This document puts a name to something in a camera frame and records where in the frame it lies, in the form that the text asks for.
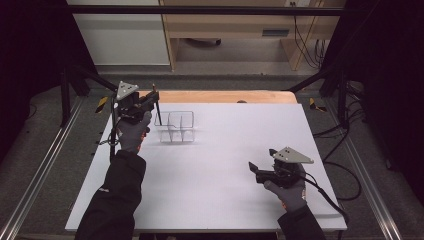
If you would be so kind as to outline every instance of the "wall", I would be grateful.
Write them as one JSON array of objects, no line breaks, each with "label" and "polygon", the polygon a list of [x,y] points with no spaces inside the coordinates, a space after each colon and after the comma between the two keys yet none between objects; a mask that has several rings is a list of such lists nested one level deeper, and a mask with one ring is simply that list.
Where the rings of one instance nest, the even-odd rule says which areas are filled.
[{"label": "wall", "polygon": [[[157,0],[67,0],[70,5],[158,5]],[[160,15],[74,14],[96,65],[169,65]]]}]

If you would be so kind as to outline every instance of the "white table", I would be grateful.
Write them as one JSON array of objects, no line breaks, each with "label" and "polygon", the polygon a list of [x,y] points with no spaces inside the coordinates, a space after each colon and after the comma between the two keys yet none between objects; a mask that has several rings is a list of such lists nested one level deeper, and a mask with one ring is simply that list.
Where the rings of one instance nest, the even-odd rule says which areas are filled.
[{"label": "white table", "polygon": [[[279,199],[255,181],[248,162],[272,170],[268,149],[290,146],[315,160],[304,164],[336,202],[309,125],[299,104],[161,104],[161,111],[193,111],[196,139],[165,144],[151,124],[139,153],[147,161],[143,199],[135,229],[144,232],[270,232],[284,213]],[[106,126],[102,140],[110,133]],[[109,146],[96,151],[69,217],[75,231],[109,166]],[[344,230],[346,224],[317,190],[307,185],[307,200],[320,226]]]}]

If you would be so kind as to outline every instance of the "gray glove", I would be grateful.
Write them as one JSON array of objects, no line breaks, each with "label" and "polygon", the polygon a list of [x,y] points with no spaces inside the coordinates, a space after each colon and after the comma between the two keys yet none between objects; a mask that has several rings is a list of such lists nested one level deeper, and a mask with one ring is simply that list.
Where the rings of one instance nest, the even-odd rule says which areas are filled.
[{"label": "gray glove", "polygon": [[125,120],[118,123],[117,132],[121,149],[137,154],[140,151],[141,143],[143,142],[148,125],[152,119],[152,113],[147,111],[144,113],[143,120],[137,124],[131,124]]},{"label": "gray glove", "polygon": [[[305,169],[302,164],[298,164],[300,165],[300,176],[305,177]],[[280,188],[271,181],[264,182],[264,187],[278,196],[287,212],[294,212],[306,205],[306,200],[304,199],[305,180],[303,179],[299,179],[299,181],[288,189]]]}]

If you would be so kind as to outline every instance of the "floor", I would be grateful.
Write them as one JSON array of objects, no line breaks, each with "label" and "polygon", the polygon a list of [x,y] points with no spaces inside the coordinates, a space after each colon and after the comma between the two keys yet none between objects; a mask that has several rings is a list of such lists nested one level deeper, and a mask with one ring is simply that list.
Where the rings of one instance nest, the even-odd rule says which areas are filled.
[{"label": "floor", "polygon": [[[101,66],[99,69],[112,82],[124,80],[140,86],[150,86],[154,82],[160,89],[205,90],[283,90],[317,71],[306,63],[299,71],[291,71],[278,40],[223,39],[220,46],[185,40],[180,47],[177,68],[173,72],[161,66]],[[298,102],[304,106],[313,133],[337,124],[334,111],[331,111],[336,106],[335,97],[320,98],[317,89],[321,83],[317,82],[296,95]],[[109,93],[95,83],[90,83],[90,86],[92,91],[89,97],[76,98],[71,94],[73,103],[81,102],[81,110],[66,136],[66,141],[57,146],[60,151],[47,169],[42,187],[33,193],[34,200],[27,202],[31,207],[24,212],[26,218],[15,226],[18,230],[15,233],[21,239],[37,239],[37,236],[41,236],[38,239],[47,239],[45,234],[59,235],[58,239],[61,239],[60,236],[72,235],[64,230],[64,225],[90,166],[96,141],[100,139],[110,109],[106,105],[101,113],[94,113],[100,98]],[[322,108],[311,109],[311,98],[315,100],[317,107],[325,107],[327,111]],[[0,168],[0,189],[3,190],[0,192],[2,226],[8,223],[27,186],[37,174],[37,168],[43,164],[51,143],[60,133],[58,126],[61,122],[61,105],[58,99],[58,88],[32,99],[34,115],[27,120],[3,161]],[[347,138],[328,161],[341,164],[358,174],[356,171],[361,168],[357,166],[359,158],[373,184],[368,188],[363,186],[362,194],[357,199],[340,201],[350,216],[343,239],[424,239],[423,206],[414,197],[402,174],[387,170],[384,154],[366,124],[366,116],[360,111],[360,104],[351,97],[348,97],[348,103],[352,103],[350,113],[359,110],[357,113],[360,115],[351,119]],[[321,158],[336,146],[343,132],[344,130],[335,131],[316,138]],[[326,170],[338,197],[356,194],[356,181],[346,171],[330,164],[326,165]],[[382,224],[387,217],[390,221]],[[390,224],[397,231],[384,229]],[[337,233],[327,233],[328,239],[335,239],[336,236]]]}]

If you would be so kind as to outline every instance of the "wooden desk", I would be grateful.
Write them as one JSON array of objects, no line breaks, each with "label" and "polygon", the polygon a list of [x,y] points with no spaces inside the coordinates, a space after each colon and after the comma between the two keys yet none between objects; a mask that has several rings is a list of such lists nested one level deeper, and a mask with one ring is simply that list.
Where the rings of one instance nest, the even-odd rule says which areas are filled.
[{"label": "wooden desk", "polygon": [[[161,143],[151,124],[152,131],[139,153],[148,167],[143,200],[134,213],[136,231],[275,232],[276,220],[284,210],[274,194],[255,183],[248,169],[251,161],[270,170],[273,161],[268,149],[274,147],[290,146],[314,159],[314,164],[304,166],[305,171],[314,175],[335,201],[303,108],[292,93],[161,91],[160,97],[161,111],[194,112],[196,139]],[[263,103],[266,98],[273,103]],[[240,99],[252,103],[234,103]],[[111,120],[102,141],[108,138],[110,128]],[[65,229],[77,229],[93,193],[103,182],[108,155],[109,146],[98,147]],[[346,229],[343,217],[316,189],[307,186],[307,192],[308,205],[324,230]]]},{"label": "wooden desk", "polygon": [[[290,0],[160,0],[168,6],[251,6],[288,7]],[[309,0],[299,7],[343,7],[346,0]],[[180,38],[280,38],[292,70],[297,70],[303,54],[295,42],[293,16],[231,16],[231,15],[163,15],[168,53],[172,69],[178,53]],[[305,52],[299,34],[309,39],[331,39],[339,17],[298,16],[296,36]],[[281,30],[280,36],[269,36],[264,30]]]}]

